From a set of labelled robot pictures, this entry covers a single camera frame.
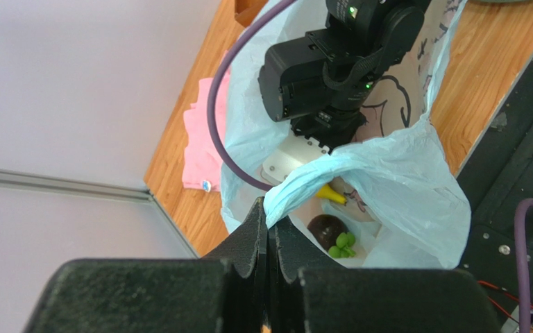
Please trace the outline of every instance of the black strap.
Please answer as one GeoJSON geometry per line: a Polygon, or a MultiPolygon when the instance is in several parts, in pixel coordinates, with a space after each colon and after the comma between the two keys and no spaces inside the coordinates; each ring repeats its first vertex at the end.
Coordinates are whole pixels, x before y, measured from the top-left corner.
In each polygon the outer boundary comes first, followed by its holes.
{"type": "Polygon", "coordinates": [[[350,70],[350,73],[348,74],[347,78],[342,82],[335,81],[330,77],[328,63],[324,62],[324,67],[322,68],[322,77],[324,79],[324,84],[326,84],[326,87],[329,87],[333,90],[348,89],[351,85],[354,85],[359,80],[361,80],[363,76],[367,75],[370,71],[375,69],[375,66],[377,66],[377,64],[380,62],[382,52],[383,48],[357,61],[353,68],[350,70]]]}

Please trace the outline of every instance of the dark purple vegetable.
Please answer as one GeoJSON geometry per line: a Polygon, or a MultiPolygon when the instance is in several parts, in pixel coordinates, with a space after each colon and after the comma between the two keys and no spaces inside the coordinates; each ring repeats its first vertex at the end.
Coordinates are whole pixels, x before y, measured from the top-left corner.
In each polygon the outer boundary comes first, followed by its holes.
{"type": "Polygon", "coordinates": [[[343,221],[336,216],[327,214],[314,217],[307,225],[307,229],[326,251],[337,245],[337,238],[341,233],[347,232],[343,221]]]}

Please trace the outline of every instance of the pink towel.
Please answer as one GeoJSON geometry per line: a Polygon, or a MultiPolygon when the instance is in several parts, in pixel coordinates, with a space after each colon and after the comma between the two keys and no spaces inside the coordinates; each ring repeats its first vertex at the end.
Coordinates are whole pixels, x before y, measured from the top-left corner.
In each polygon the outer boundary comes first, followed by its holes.
{"type": "MultiPolygon", "coordinates": [[[[198,100],[191,104],[191,110],[184,113],[185,128],[189,135],[183,171],[183,186],[186,189],[219,191],[223,161],[213,147],[207,125],[207,97],[212,82],[213,78],[204,78],[198,82],[198,100]]],[[[229,84],[230,74],[228,72],[219,86],[215,108],[217,130],[222,142],[226,135],[226,100],[229,84]]]]}

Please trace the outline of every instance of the white wall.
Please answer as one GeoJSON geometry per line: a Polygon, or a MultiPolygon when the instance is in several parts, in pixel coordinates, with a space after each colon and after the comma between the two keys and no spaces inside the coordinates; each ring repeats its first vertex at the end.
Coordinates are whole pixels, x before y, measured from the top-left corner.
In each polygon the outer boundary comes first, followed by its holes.
{"type": "Polygon", "coordinates": [[[144,189],[219,0],[0,0],[0,169],[144,189]]]}
{"type": "Polygon", "coordinates": [[[0,333],[18,333],[47,280],[83,257],[192,258],[151,203],[0,188],[0,333]]]}

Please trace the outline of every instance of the yellow object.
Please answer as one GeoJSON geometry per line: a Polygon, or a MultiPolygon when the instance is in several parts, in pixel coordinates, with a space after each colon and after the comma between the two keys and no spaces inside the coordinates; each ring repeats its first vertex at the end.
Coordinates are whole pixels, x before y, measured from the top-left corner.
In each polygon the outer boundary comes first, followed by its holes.
{"type": "Polygon", "coordinates": [[[336,203],[340,203],[341,205],[346,204],[346,198],[337,192],[335,192],[330,185],[326,184],[324,187],[316,193],[316,197],[320,199],[328,199],[330,201],[334,201],[336,203]]]}

